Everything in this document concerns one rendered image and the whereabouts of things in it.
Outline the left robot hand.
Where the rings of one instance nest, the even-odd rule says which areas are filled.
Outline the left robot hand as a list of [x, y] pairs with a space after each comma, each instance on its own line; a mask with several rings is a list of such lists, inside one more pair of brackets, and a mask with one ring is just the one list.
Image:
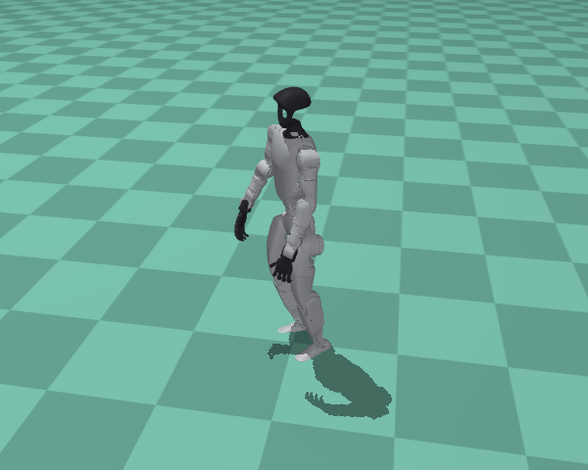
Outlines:
[[[285, 246], [283, 247], [283, 250], [284, 250]], [[285, 282], [287, 280], [287, 283], [290, 283], [292, 281], [290, 279], [291, 274], [292, 274], [292, 269], [293, 269], [292, 268], [292, 262], [295, 261], [295, 258], [296, 258], [297, 254], [298, 254], [298, 250], [296, 250], [296, 252], [295, 252], [295, 254], [293, 256], [293, 259], [290, 259], [290, 258], [285, 257], [282, 254], [283, 253], [283, 250], [281, 252], [280, 258], [278, 258], [276, 262], [270, 264], [269, 267], [272, 268], [272, 267], [274, 267], [276, 265], [275, 271], [274, 271], [274, 273], [273, 273], [272, 276], [275, 277], [277, 275], [277, 272], [278, 272], [278, 275], [277, 275], [277, 279], [278, 280], [280, 280], [282, 278], [282, 282]], [[282, 277], [281, 277], [281, 274], [283, 274]], [[287, 275], [287, 279], [285, 278], [286, 275]]]

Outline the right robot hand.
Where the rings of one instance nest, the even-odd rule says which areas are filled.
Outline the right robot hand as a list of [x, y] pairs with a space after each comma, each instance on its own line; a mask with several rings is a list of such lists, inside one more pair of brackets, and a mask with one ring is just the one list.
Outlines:
[[[251, 209], [248, 209], [249, 206], [249, 202], [247, 200], [242, 200], [241, 205], [239, 207], [239, 214], [236, 218], [235, 221], [235, 229], [234, 229], [234, 235], [237, 238], [237, 240], [239, 241], [243, 241], [243, 239], [246, 240], [246, 237], [249, 237], [246, 233], [245, 233], [245, 222], [246, 222], [246, 218], [247, 218], [247, 212], [250, 212]], [[247, 210], [248, 209], [248, 210]], [[243, 236], [244, 235], [244, 236]]]

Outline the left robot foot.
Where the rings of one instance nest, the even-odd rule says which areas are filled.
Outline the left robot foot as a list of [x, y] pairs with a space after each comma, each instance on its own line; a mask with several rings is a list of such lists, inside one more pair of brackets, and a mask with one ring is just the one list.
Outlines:
[[[318, 346], [320, 347], [319, 343]], [[324, 339], [323, 347], [320, 347], [319, 349], [318, 346], [314, 344], [309, 345], [306, 349], [295, 355], [296, 360], [306, 361], [331, 348], [330, 342], [326, 339]]]

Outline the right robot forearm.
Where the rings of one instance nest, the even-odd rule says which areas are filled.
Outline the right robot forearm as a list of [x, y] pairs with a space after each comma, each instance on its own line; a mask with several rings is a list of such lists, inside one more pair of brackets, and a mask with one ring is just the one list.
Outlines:
[[263, 187], [266, 186], [267, 182], [268, 180], [263, 178], [255, 170], [252, 181], [245, 192], [245, 196], [240, 200], [240, 205], [242, 200], [247, 200], [249, 202], [248, 209], [251, 209], [255, 205], [255, 201], [258, 199]]

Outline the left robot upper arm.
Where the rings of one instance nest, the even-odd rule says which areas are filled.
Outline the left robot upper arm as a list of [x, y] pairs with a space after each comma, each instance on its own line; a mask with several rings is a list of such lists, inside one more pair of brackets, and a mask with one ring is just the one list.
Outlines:
[[296, 204], [296, 211], [300, 203], [308, 202], [312, 205], [313, 214], [317, 207], [319, 154], [311, 146], [298, 147], [296, 164], [300, 170], [300, 188], [304, 194], [304, 198], [300, 199]]

